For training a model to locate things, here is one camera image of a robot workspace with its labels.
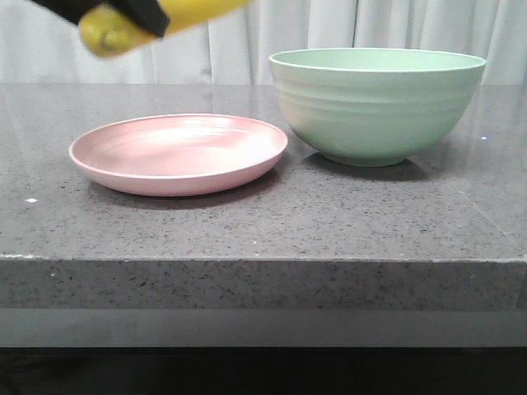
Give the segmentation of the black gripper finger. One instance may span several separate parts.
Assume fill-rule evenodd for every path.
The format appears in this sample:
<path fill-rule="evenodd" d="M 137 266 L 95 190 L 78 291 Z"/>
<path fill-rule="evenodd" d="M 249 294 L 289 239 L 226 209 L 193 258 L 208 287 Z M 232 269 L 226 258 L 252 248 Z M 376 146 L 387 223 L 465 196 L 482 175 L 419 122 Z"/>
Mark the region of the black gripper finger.
<path fill-rule="evenodd" d="M 112 6 L 137 26 L 156 37 L 162 37 L 165 34 L 170 22 L 170 18 L 162 10 L 158 1 L 153 0 L 33 0 L 32 2 L 45 7 L 74 25 L 77 25 L 91 9 L 99 5 Z"/>

